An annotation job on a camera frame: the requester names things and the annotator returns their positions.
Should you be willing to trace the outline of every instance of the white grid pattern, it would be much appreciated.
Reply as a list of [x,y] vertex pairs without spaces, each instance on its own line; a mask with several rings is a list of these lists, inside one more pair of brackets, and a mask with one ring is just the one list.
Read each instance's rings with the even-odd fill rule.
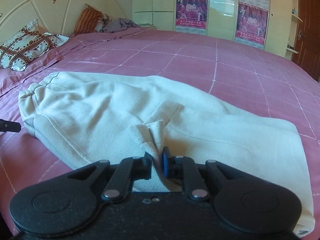
[[[94,68],[94,66],[97,66],[97,68],[99,66],[114,66],[114,68],[106,71],[106,72],[103,72],[101,70],[99,70],[99,72],[101,73],[113,73],[114,70],[117,70],[121,67],[127,67],[127,68],[130,68],[130,69],[134,69],[134,70],[137,70],[137,71],[143,71],[143,70],[150,70],[150,71],[155,71],[155,74],[156,74],[156,71],[157,71],[157,75],[160,75],[161,73],[167,73],[167,74],[175,74],[175,75],[178,75],[178,76],[181,76],[182,78],[184,77],[188,77],[188,78],[193,78],[193,79],[196,79],[196,80],[208,80],[208,81],[211,81],[211,87],[209,88],[209,93],[213,93],[214,94],[214,84],[215,83],[219,83],[219,84],[222,84],[222,85],[225,85],[227,87],[231,87],[231,88],[239,88],[239,89],[243,89],[243,90],[247,90],[247,91],[250,91],[250,92],[254,92],[256,93],[257,95],[263,95],[263,97],[265,98],[265,101],[266,101],[266,107],[268,109],[268,114],[269,114],[269,117],[272,117],[272,114],[271,114],[271,111],[270,111],[270,105],[268,103],[268,98],[275,98],[277,100],[280,100],[288,105],[290,105],[290,107],[295,107],[295,108],[300,108],[306,121],[308,122],[308,125],[309,125],[309,128],[310,128],[310,131],[312,132],[312,135],[313,136],[309,136],[309,135],[306,135],[306,134],[303,134],[303,133],[299,133],[302,138],[305,137],[305,138],[308,138],[308,139],[311,139],[311,140],[315,140],[318,142],[318,144],[320,145],[320,140],[318,140],[318,137],[316,136],[316,133],[314,131],[314,129],[312,128],[312,122],[310,122],[310,120],[308,120],[308,118],[306,117],[306,112],[307,113],[311,113],[315,116],[318,116],[320,117],[320,104],[318,102],[318,99],[320,100],[320,93],[319,94],[313,94],[312,91],[310,90],[309,86],[306,85],[305,87],[307,88],[308,91],[305,91],[297,86],[295,86],[295,84],[291,84],[287,77],[283,74],[283,71],[286,72],[286,73],[293,73],[294,75],[297,76],[297,74],[300,73],[299,70],[296,70],[296,69],[286,69],[284,66],[281,66],[281,65],[278,65],[277,67],[279,67],[279,69],[276,69],[275,71],[279,72],[285,79],[285,81],[283,80],[280,80],[280,79],[277,79],[275,77],[272,77],[272,76],[268,76],[268,75],[265,75],[265,74],[262,74],[262,73],[259,73],[259,71],[256,69],[255,65],[252,63],[252,60],[251,60],[251,57],[252,55],[249,54],[249,56],[246,54],[246,53],[243,53],[243,50],[244,48],[247,48],[247,46],[243,46],[243,45],[239,45],[239,44],[236,44],[236,43],[231,43],[229,41],[223,41],[223,40],[218,40],[218,39],[211,39],[212,43],[214,44],[214,41],[215,41],[215,46],[206,46],[206,45],[203,45],[201,44],[202,42],[202,39],[206,39],[207,37],[199,37],[198,35],[196,36],[193,36],[191,34],[184,34],[184,33],[170,33],[170,32],[148,32],[148,33],[142,33],[134,38],[132,37],[129,37],[127,39],[122,39],[121,42],[119,42],[119,45],[115,46],[114,48],[112,49],[109,49],[109,48],[103,48],[103,43],[102,42],[98,42],[97,44],[95,44],[95,46],[92,46],[92,48],[88,49],[88,48],[83,48],[81,49],[81,52],[83,52],[82,54],[79,54],[77,55],[77,57],[74,57],[72,60],[62,60],[60,63],[57,63],[51,67],[45,67],[45,68],[41,68],[39,69],[39,71],[37,73],[33,73],[31,76],[29,76],[28,78],[26,78],[25,80],[23,80],[23,82],[20,82],[16,85],[16,87],[11,90],[7,95],[5,95],[1,102],[0,102],[0,106],[2,106],[2,108],[0,108],[0,116],[1,118],[3,119],[9,119],[11,118],[10,116],[10,113],[12,112],[12,109],[17,109],[18,107],[18,102],[17,102],[17,92],[21,91],[21,90],[25,90],[30,84],[34,83],[34,82],[39,82],[40,80],[42,80],[46,75],[48,75],[49,73],[52,73],[52,72],[55,72],[55,71],[88,71],[88,66],[90,66],[90,68]],[[167,39],[162,39],[162,35],[167,35]],[[124,46],[124,45],[130,45],[132,44],[134,46],[135,42],[139,40],[139,42],[145,42],[146,43],[146,46],[144,46],[142,49],[122,49],[121,47]],[[150,50],[147,50],[146,48],[152,46],[152,45],[155,45],[155,44],[167,44],[168,46],[170,45],[170,42],[172,42],[172,45],[174,46],[180,46],[180,49],[177,51],[177,53],[168,53],[168,52],[161,52],[161,51],[150,51]],[[251,66],[252,66],[252,69],[253,71],[251,70],[248,70],[248,69],[245,69],[243,67],[241,67],[241,65],[236,65],[236,64],[227,64],[225,62],[223,62],[223,57],[222,57],[222,60],[218,60],[218,55],[224,55],[223,53],[220,52],[220,47],[218,46],[218,42],[219,44],[222,43],[222,45],[224,46],[225,44],[228,44],[230,45],[231,47],[233,46],[233,48],[235,50],[237,50],[239,52],[240,55],[244,56],[245,58],[248,59],[248,61],[250,62]],[[211,60],[211,59],[207,59],[207,58],[202,58],[202,57],[195,57],[195,56],[189,56],[189,55],[183,55],[181,54],[180,52],[185,49],[185,48],[195,48],[195,49],[208,49],[208,50],[211,50],[211,52],[215,53],[215,60]],[[248,47],[250,49],[253,50],[253,54],[257,55],[260,59],[261,62],[263,62],[264,64],[268,64],[261,56],[260,54],[261,53],[265,53],[263,51],[259,51],[259,53],[254,49],[254,48],[251,48],[251,47]],[[86,57],[85,60],[79,60],[77,61],[77,59],[81,59],[83,58],[83,56],[86,54],[86,53],[89,53],[89,52],[92,52],[92,51],[100,51],[100,50],[105,50],[106,52],[102,55],[100,55],[99,57]],[[108,62],[100,62],[99,59],[105,59],[106,58],[106,61],[108,59],[108,54],[110,54],[110,52],[113,52],[113,51],[123,51],[124,53],[126,51],[136,51],[135,54],[133,54],[132,56],[128,57],[123,63],[121,64],[109,64]],[[164,55],[172,55],[171,57],[171,60],[166,64],[164,65],[163,69],[161,71],[159,70],[156,70],[153,68],[153,65],[150,64],[147,66],[134,66],[134,65],[130,65],[130,64],[127,64],[127,62],[131,59],[134,59],[140,52],[148,52],[148,53],[156,53],[156,54],[164,54]],[[209,62],[209,63],[212,63],[213,66],[214,66],[214,74],[212,77],[208,76],[207,78],[203,78],[203,77],[195,77],[193,75],[190,75],[188,74],[188,72],[183,72],[183,73],[176,73],[173,72],[172,70],[168,69],[169,66],[172,65],[172,61],[174,60],[175,57],[186,57],[186,58],[191,58],[191,59],[197,59],[197,60],[204,60],[206,62]],[[79,66],[76,68],[76,69],[71,69],[69,70],[68,69],[68,65],[70,65],[71,63],[74,63],[74,64],[79,64]],[[233,67],[235,69],[238,69],[238,70],[241,70],[241,71],[245,71],[245,72],[248,72],[248,73],[254,73],[255,76],[257,77],[258,79],[258,82],[261,86],[261,89],[262,89],[262,93],[259,92],[258,90],[255,90],[255,89],[248,89],[248,88],[245,88],[245,87],[241,87],[241,86],[237,86],[235,84],[232,84],[232,83],[226,83],[226,82],[223,82],[223,81],[220,81],[219,79],[217,80],[218,78],[218,74],[217,74],[217,70],[220,68],[220,65],[218,64],[221,64],[221,66],[229,66],[229,67]],[[281,82],[283,84],[286,84],[290,87],[291,91],[292,91],[292,95],[295,97],[295,99],[297,100],[298,104],[300,107],[290,103],[290,102],[287,102],[281,98],[278,98],[274,95],[270,95],[270,94],[266,94],[265,92],[265,88],[263,87],[262,83],[261,83],[261,80],[259,77],[265,77],[265,78],[268,78],[270,80],[274,80],[274,81],[277,81],[277,82]],[[312,82],[311,79],[304,79],[302,80],[300,76],[297,76],[297,79],[300,79],[301,82],[303,82],[304,84],[308,84],[308,82]],[[295,89],[298,89],[304,93],[307,93],[309,95],[311,95],[313,98],[315,98],[318,106],[319,106],[319,109],[317,109],[316,111],[313,111],[313,109],[304,109],[296,95],[296,93],[294,92],[294,90],[292,88],[295,88]],[[11,134],[8,138],[0,138],[0,150],[2,147],[4,147],[5,145],[8,145],[8,141],[10,140],[10,138],[12,138],[14,134]],[[9,175],[8,175],[8,172],[5,168],[5,164],[3,163],[2,159],[1,159],[1,155],[0,155],[0,163],[1,163],[1,166],[2,166],[2,169],[4,171],[4,174],[6,175],[7,179],[8,179],[8,183],[10,185],[10,188],[13,190],[14,193],[16,193],[16,189],[15,187],[13,186],[15,184],[15,182],[12,182],[11,179],[9,178]],[[37,182],[41,182],[43,181],[44,179],[48,179],[46,176],[48,174],[49,171],[54,171],[56,169],[58,169],[59,167],[61,167],[61,162],[59,160],[54,160],[52,161],[52,163],[50,164],[50,166],[40,175],[40,177],[38,177],[37,179]],[[314,197],[318,197],[320,196],[320,193],[313,193],[313,196]]]

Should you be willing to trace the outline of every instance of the screw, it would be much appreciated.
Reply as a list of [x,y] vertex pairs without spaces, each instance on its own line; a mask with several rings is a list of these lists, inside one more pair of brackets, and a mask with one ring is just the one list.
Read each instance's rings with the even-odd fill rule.
[[145,198],[144,200],[142,200],[142,203],[144,203],[144,204],[150,204],[150,203],[151,203],[151,199]]
[[108,189],[103,194],[106,198],[109,199],[117,198],[120,196],[120,192],[115,189]]
[[204,189],[195,189],[191,194],[194,198],[204,198],[208,195],[208,192]]

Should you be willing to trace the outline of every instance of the pillow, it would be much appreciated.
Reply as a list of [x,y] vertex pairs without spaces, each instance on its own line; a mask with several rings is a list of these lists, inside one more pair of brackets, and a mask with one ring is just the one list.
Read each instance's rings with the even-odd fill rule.
[[80,14],[80,17],[76,23],[76,27],[71,37],[74,37],[83,33],[94,33],[95,28],[102,16],[102,12],[97,11],[89,4],[85,4],[86,8]]
[[96,26],[96,30],[95,32],[98,33],[100,32],[101,29],[103,29],[104,27],[106,27],[106,25],[111,22],[110,17],[107,14],[102,14],[102,16],[100,17],[100,20]]
[[62,35],[39,33],[37,20],[33,20],[0,46],[0,66],[22,71],[35,58],[68,39]]

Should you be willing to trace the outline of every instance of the white fabric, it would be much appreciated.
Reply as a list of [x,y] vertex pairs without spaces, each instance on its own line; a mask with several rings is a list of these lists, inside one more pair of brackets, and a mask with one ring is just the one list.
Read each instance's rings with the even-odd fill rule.
[[41,34],[35,19],[0,46],[0,66],[23,71],[32,60],[63,45],[68,39],[62,35]]
[[[215,159],[290,189],[303,206],[295,233],[301,237],[314,228],[308,166],[290,122],[258,117],[158,76],[52,73],[20,92],[19,107],[29,134],[73,169],[101,159],[119,163],[145,151],[158,167],[163,146],[169,146],[173,155],[196,163]],[[179,190],[155,169],[152,176],[134,189]]]

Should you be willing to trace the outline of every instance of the bed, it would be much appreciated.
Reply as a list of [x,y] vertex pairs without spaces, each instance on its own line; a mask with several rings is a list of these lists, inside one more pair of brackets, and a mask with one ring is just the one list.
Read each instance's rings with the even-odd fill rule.
[[[105,1],[90,2],[99,6]],[[72,0],[67,0],[66,6],[56,12],[57,15],[63,15],[61,22],[51,26],[47,22],[52,19],[46,20],[41,15],[39,7],[34,6],[37,4],[34,0],[15,3],[17,6],[8,8],[5,17],[0,18],[0,41],[5,41],[10,33],[12,35],[10,25],[18,18],[27,23],[33,17],[38,17],[44,29],[69,36],[76,18],[68,22],[66,19],[73,16],[68,16],[67,11],[72,6],[75,7],[72,11],[81,11],[78,3],[72,4]],[[122,16],[116,1],[110,0],[110,3],[114,5],[114,11],[110,14],[113,17]],[[25,12],[28,4],[32,5],[30,11],[35,11],[36,15],[22,13],[21,8]],[[19,91],[58,71],[159,75],[194,86],[259,116],[294,123],[308,162],[316,219],[315,230],[304,239],[318,240],[319,84],[291,61],[260,49],[212,37],[145,28],[128,28],[113,34],[81,34],[35,59],[25,71],[0,70],[0,118],[22,125],[20,133],[0,134],[0,212],[14,234],[17,230],[8,210],[12,197],[29,185],[70,171],[39,140],[28,135],[18,106]]]

